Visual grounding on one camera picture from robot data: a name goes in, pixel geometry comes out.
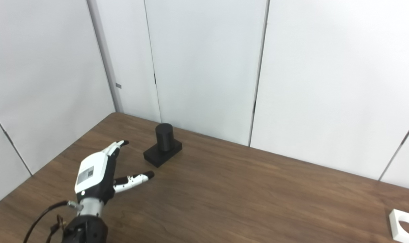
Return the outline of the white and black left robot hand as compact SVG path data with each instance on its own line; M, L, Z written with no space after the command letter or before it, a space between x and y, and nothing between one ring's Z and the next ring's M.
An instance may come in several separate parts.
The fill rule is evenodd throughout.
M78 203L86 198L93 198L106 204L116 193L139 186L155 176L153 171L148 171L121 178L114 177L120 149L127 144L127 140L115 141L81 161L74 187Z

